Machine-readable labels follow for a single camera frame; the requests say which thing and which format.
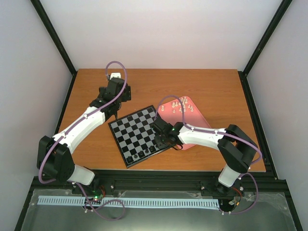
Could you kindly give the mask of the black rook chess piece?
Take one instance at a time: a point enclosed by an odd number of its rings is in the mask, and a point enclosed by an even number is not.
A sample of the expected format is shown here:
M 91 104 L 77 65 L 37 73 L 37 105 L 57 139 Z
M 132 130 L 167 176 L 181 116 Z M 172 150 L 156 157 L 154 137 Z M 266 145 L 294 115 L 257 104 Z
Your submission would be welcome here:
M 130 157 L 127 158 L 127 161 L 128 161 L 128 162 L 132 162 L 132 161 L 133 161 L 133 158 L 130 156 Z

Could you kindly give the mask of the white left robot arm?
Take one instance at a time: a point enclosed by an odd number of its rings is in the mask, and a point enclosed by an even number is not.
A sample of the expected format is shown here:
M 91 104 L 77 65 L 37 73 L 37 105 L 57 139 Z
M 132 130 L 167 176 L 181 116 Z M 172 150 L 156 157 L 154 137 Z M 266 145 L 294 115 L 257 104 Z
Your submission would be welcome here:
M 38 145 L 37 168 L 39 181 L 42 175 L 51 177 L 51 181 L 78 182 L 88 193 L 96 193 L 100 181 L 93 171 L 74 163 L 72 154 L 78 145 L 97 127 L 110 117 L 117 116 L 122 102 L 131 100 L 131 90 L 121 78 L 111 78 L 107 87 L 99 88 L 98 97 L 93 100 L 86 111 L 70 126 L 53 137 L 44 136 Z

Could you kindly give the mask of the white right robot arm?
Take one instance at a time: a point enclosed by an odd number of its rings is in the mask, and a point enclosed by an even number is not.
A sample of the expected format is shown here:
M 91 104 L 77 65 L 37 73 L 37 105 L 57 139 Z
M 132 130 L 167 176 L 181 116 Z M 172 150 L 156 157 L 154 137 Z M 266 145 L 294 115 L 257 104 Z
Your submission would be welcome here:
M 218 186 L 230 188 L 246 174 L 251 165 L 262 159 L 257 145 L 236 125 L 227 128 L 201 128 L 185 122 L 174 125 L 156 118 L 151 124 L 159 146 L 183 147 L 193 144 L 220 151 L 225 167 L 218 177 Z

